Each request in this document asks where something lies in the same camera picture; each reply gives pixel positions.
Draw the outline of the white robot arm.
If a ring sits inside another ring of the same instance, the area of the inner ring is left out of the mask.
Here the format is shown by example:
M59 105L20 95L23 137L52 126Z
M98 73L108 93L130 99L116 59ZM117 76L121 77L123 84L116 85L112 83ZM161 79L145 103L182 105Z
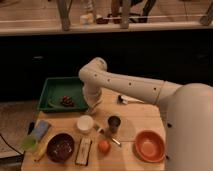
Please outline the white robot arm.
M79 70L89 106L107 88L153 104L165 120L165 171L213 171L213 86L114 74L96 57Z

